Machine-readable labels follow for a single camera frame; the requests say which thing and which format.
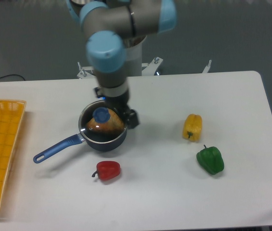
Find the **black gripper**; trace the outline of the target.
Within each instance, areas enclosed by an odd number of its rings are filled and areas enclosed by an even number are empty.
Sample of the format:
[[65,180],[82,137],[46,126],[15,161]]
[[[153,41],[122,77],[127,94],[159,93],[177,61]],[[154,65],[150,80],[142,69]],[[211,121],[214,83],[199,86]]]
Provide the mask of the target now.
[[139,125],[137,112],[128,105],[130,98],[128,87],[95,87],[94,92],[98,99],[104,98],[106,105],[117,111],[117,114],[127,124],[129,129],[134,129]]

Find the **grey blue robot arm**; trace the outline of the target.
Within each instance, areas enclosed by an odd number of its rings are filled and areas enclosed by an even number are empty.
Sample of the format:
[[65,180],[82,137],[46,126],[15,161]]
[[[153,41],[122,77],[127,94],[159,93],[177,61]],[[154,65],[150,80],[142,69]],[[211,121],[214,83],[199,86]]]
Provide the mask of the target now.
[[124,40],[174,29],[177,23],[174,1],[68,0],[66,4],[85,37],[86,57],[98,82],[96,96],[115,108],[128,128],[135,128],[139,120],[136,111],[128,106]]

